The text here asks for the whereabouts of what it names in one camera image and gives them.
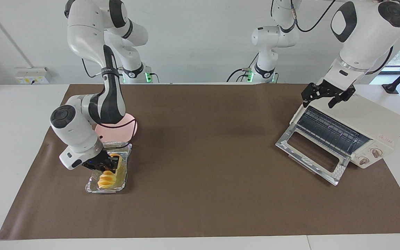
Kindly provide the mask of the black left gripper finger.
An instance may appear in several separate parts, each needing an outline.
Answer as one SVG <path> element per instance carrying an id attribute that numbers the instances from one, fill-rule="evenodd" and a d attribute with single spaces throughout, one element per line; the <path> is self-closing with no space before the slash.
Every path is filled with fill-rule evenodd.
<path id="1" fill-rule="evenodd" d="M 345 97 L 342 95 L 337 95 L 333 97 L 329 102 L 328 102 L 328 107 L 332 109 L 336 104 L 340 103 L 341 101 L 345 101 Z"/>
<path id="2" fill-rule="evenodd" d="M 301 93 L 302 97 L 302 105 L 306 108 L 309 103 L 313 100 L 316 100 L 318 97 L 318 89 L 316 87 L 306 87 Z"/>

